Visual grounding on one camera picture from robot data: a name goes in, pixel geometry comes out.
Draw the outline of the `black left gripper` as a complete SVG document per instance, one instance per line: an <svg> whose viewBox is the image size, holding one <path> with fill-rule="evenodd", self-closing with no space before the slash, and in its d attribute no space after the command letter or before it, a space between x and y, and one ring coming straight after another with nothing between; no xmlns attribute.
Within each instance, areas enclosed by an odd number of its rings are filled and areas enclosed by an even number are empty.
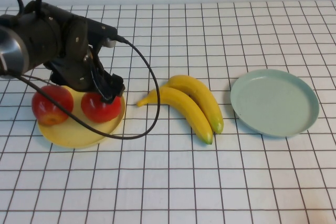
<svg viewBox="0 0 336 224"><path fill-rule="evenodd" d="M49 69L55 84L68 86L78 92L100 93L102 102L107 104L112 104L116 96L124 93L124 79L114 73L110 76L91 47L79 58L65 56L50 61Z"/></svg>

